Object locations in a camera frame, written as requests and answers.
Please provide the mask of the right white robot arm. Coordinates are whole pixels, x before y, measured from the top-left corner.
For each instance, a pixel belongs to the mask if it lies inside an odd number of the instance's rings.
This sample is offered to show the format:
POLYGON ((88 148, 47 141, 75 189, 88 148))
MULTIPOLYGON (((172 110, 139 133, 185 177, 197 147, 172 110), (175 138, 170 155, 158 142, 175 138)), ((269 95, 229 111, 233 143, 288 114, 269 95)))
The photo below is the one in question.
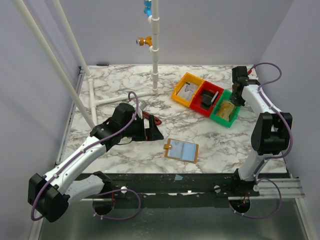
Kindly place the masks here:
POLYGON ((292 149, 293 116, 282 112, 263 91, 264 84, 249 78, 246 66, 231 70, 232 93, 229 98, 235 106, 249 104, 257 121, 251 134, 251 152, 244 164, 235 171, 241 181, 253 182, 271 159, 284 158, 292 149))

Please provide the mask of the white PVC pipe frame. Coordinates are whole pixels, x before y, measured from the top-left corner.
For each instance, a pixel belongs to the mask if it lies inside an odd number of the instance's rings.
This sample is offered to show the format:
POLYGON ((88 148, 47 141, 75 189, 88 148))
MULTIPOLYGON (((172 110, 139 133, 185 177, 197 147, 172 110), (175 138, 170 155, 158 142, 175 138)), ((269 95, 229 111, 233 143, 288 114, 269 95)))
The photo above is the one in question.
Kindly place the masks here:
MULTIPOLYGON (((151 24, 152 30, 152 46, 149 46, 149 50, 152 54, 152 70, 151 70, 151 77, 152 77, 152 90, 139 92, 137 96, 145 97, 158 94, 158 81, 159 81, 159 32, 160 32, 160 16, 159 16, 159 2, 157 0, 152 0, 151 11, 152 15, 148 17, 148 22, 151 24)), ((42 48, 44 54, 48 58, 49 62, 51 63, 52 67, 54 68, 55 72, 59 76, 61 82, 64 84, 65 88, 67 89, 69 95, 71 96, 75 106, 78 108, 81 115, 84 117, 85 121, 89 125, 90 128, 93 128, 98 124, 97 122, 97 106, 108 104, 108 103, 115 103, 121 100, 124 100, 126 97, 124 95, 118 97, 111 97, 103 100, 95 100, 95 89, 94 89, 94 82, 92 74, 86 64, 86 61, 82 55, 80 47, 77 43, 77 40, 73 34, 71 26, 68 22, 66 14, 63 10, 63 7, 60 1, 55 0, 54 6, 59 14, 60 20, 71 40, 71 44, 75 50, 75 53, 80 61, 80 66, 83 67, 85 75, 88 80, 89 86, 89 103, 90 103, 90 110, 91 114, 89 114, 83 105, 82 101, 80 100, 76 90, 72 86, 69 78, 67 77, 65 71, 63 70, 60 62, 58 61, 56 55, 54 54, 51 46, 49 45, 47 39, 45 38, 44 34, 42 33, 41 29, 39 28, 36 20, 32 16, 30 10, 28 9, 27 5, 23 0, 13 0, 12 4, 19 12, 20 16, 22 17, 23 21, 26 23, 27 27, 29 28, 30 32, 42 48)))

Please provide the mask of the red black utility knife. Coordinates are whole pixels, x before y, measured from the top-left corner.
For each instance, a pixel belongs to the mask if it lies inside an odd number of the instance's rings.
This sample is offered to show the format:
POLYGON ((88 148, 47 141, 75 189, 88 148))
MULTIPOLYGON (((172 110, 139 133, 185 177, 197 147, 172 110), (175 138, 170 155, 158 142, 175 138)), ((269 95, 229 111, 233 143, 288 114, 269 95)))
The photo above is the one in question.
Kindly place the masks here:
POLYGON ((142 116, 147 120, 153 119, 154 123, 157 126, 159 126, 162 123, 162 121, 158 117, 153 116, 152 114, 150 114, 150 113, 148 113, 146 111, 142 111, 142 116))

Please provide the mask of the black mounting rail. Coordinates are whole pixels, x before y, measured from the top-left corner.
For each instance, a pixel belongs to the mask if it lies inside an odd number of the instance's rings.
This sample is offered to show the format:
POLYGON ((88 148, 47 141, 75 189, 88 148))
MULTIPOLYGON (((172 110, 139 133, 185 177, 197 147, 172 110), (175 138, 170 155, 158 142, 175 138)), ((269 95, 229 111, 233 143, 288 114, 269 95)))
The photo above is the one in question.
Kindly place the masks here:
POLYGON ((254 185, 232 173, 108 173, 101 193, 133 190, 142 208, 227 208, 229 198, 259 196, 254 185))

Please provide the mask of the mustard yellow card holder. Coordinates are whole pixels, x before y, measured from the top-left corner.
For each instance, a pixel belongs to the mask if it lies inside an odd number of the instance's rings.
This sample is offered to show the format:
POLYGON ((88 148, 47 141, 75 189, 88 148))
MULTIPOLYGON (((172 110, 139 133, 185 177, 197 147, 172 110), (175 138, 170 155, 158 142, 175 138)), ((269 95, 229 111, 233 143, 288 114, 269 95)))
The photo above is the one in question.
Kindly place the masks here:
POLYGON ((165 158, 192 164, 198 161, 199 145, 196 143, 169 138, 163 148, 165 158))

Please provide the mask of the green plastic bin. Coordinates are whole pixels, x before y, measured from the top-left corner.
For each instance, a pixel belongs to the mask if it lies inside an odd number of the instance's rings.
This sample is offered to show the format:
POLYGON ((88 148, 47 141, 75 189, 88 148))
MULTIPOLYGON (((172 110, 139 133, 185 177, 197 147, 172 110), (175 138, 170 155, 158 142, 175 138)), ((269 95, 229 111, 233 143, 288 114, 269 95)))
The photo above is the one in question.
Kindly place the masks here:
POLYGON ((240 106, 231 103, 231 95, 232 93, 225 89, 209 116, 210 119, 227 128, 232 126, 241 109, 240 106))

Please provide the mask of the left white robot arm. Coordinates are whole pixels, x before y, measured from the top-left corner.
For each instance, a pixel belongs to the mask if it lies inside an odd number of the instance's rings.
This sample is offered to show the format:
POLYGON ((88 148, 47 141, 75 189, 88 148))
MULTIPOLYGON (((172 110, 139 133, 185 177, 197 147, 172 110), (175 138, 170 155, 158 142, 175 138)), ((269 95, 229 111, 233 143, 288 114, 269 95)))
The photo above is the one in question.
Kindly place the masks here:
POLYGON ((122 138, 130 138, 134 142, 164 139, 155 117, 149 116, 149 127, 145 128, 144 118, 138 112, 138 108, 120 103, 112 116, 96 125, 84 143, 63 163, 44 175, 35 173, 29 179, 27 201, 32 206, 33 221, 40 219, 35 217, 35 211, 38 211, 50 223, 55 222, 72 202, 100 194, 109 183, 102 172, 95 172, 80 181, 76 179, 92 162, 118 145, 122 138))

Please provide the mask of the cards in yellow bin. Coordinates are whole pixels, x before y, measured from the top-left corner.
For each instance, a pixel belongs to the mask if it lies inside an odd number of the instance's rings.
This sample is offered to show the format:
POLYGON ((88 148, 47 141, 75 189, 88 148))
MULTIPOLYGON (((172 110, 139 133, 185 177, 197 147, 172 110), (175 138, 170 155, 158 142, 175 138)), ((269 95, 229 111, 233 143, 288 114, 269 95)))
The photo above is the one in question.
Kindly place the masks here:
POLYGON ((180 98, 190 101, 196 92, 198 85, 192 82, 185 82, 182 88, 179 90, 177 96, 180 98))

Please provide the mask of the black items in red bin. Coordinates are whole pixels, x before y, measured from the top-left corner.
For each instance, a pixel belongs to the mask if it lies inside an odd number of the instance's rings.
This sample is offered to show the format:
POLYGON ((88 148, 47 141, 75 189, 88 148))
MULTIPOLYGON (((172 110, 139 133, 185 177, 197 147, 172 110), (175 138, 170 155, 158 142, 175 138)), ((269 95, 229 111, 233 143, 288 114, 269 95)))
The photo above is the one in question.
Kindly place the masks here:
POLYGON ((200 94, 201 103, 200 107, 205 110, 209 110, 210 107, 214 105, 214 102, 218 96, 219 92, 211 92, 209 90, 203 90, 200 94))

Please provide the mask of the red plastic bin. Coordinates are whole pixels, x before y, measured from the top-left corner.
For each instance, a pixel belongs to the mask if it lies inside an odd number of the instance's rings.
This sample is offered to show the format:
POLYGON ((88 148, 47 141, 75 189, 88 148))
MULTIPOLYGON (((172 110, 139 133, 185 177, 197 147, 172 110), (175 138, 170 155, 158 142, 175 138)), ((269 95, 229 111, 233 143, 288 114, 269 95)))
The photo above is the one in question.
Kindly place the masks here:
POLYGON ((209 117, 223 92, 223 88, 204 81, 194 95, 189 107, 199 114, 209 117))

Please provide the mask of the gold cards in green bin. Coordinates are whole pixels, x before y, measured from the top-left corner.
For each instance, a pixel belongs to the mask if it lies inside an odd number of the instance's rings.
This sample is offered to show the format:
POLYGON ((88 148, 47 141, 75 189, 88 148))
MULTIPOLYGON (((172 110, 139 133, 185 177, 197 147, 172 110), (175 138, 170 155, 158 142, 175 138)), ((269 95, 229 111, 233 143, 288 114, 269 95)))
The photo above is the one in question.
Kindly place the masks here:
POLYGON ((219 110, 217 111, 216 115, 226 121, 230 120, 230 116, 234 111, 235 105, 231 103, 229 100, 224 99, 220 106, 219 110))

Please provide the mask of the yellow plastic bin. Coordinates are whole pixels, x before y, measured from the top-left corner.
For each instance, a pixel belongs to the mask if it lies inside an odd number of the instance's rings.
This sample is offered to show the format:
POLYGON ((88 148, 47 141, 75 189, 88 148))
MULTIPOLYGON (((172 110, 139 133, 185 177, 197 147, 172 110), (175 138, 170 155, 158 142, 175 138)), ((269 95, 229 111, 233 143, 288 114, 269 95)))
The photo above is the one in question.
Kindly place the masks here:
POLYGON ((174 87, 171 99, 189 107, 191 102, 205 81, 189 72, 185 73, 178 84, 174 87))

